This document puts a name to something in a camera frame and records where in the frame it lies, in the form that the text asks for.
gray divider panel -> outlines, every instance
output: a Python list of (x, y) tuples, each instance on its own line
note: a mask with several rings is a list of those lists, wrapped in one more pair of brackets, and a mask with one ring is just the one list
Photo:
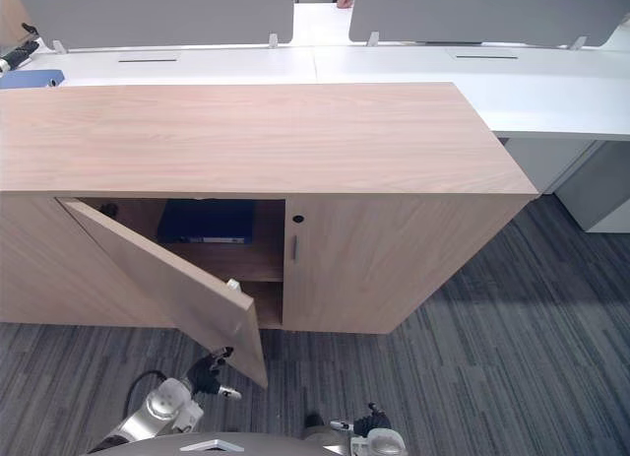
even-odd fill
[(599, 46), (627, 12), (630, 0), (355, 0), (349, 37)]
[(253, 44), (293, 35), (293, 0), (22, 0), (48, 46)]

cable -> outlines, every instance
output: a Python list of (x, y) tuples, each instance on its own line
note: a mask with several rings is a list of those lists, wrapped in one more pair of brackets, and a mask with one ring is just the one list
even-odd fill
[(138, 377), (136, 377), (136, 379), (129, 386), (129, 391), (127, 391), (127, 397), (125, 398), (125, 408), (122, 412), (122, 420), (125, 420), (129, 416), (129, 405), (131, 404), (131, 396), (134, 392), (134, 389), (142, 379), (151, 374), (157, 376), (157, 378), (159, 379), (159, 383), (162, 383), (164, 380), (166, 380), (166, 375), (161, 370), (157, 369), (146, 370)]

wooden cabinet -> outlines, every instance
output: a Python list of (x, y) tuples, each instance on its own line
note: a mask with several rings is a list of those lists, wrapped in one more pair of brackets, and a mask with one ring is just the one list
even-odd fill
[[(260, 327), (388, 333), (537, 195), (449, 84), (11, 92), (0, 319), (175, 326), (261, 385)], [(251, 243), (160, 243), (180, 198), (254, 201)]]

metal bracket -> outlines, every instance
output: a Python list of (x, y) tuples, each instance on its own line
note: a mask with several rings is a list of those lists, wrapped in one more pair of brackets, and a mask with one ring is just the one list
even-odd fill
[(587, 37), (585, 35), (581, 35), (575, 41), (567, 47), (569, 50), (578, 50), (581, 49), (587, 41)]
[(55, 52), (58, 54), (67, 54), (68, 49), (66, 49), (60, 40), (54, 39), (52, 41), (52, 47), (55, 49)]
[(275, 49), (278, 47), (278, 35), (276, 33), (269, 34), (269, 48)]
[(378, 45), (378, 38), (379, 38), (379, 33), (378, 31), (373, 31), (370, 34), (370, 38), (367, 39), (367, 45), (368, 47), (376, 47)]

blue object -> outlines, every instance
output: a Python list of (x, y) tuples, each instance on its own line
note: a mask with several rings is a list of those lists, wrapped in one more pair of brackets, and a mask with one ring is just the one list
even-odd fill
[(64, 80), (60, 70), (12, 70), (0, 77), (0, 90), (56, 87)]
[(157, 228), (157, 242), (252, 241), (253, 200), (168, 200)]

